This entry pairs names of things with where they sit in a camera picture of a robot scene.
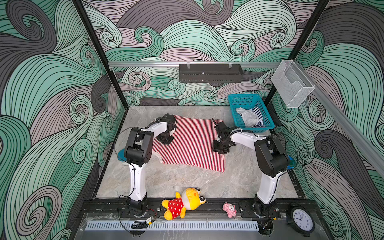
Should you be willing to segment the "red white striped tank top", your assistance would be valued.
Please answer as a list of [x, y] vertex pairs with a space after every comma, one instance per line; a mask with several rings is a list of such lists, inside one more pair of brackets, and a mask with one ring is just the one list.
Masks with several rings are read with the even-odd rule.
[[177, 128], [172, 134], [174, 140], [171, 144], [167, 146], [154, 139], [153, 154], [160, 158], [161, 163], [225, 172], [225, 155], [213, 152], [213, 141], [218, 138], [214, 122], [178, 115], [175, 118]]

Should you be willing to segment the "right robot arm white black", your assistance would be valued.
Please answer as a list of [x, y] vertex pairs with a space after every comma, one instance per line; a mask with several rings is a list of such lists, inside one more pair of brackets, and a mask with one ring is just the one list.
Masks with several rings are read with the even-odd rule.
[[235, 145], [243, 145], [255, 151], [262, 178], [255, 196], [254, 209], [258, 215], [264, 215], [273, 208], [280, 177], [287, 172], [290, 163], [281, 139], [277, 134], [263, 136], [251, 130], [229, 128], [223, 122], [213, 123], [217, 133], [217, 139], [213, 140], [213, 152], [225, 155]]

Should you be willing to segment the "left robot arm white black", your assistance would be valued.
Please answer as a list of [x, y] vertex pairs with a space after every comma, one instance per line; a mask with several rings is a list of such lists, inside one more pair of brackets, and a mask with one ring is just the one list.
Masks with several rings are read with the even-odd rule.
[[146, 167], [152, 157], [154, 140], [170, 145], [176, 128], [176, 117], [170, 114], [156, 118], [146, 128], [130, 128], [126, 146], [118, 153], [121, 163], [130, 169], [131, 192], [127, 204], [135, 214], [147, 211]]

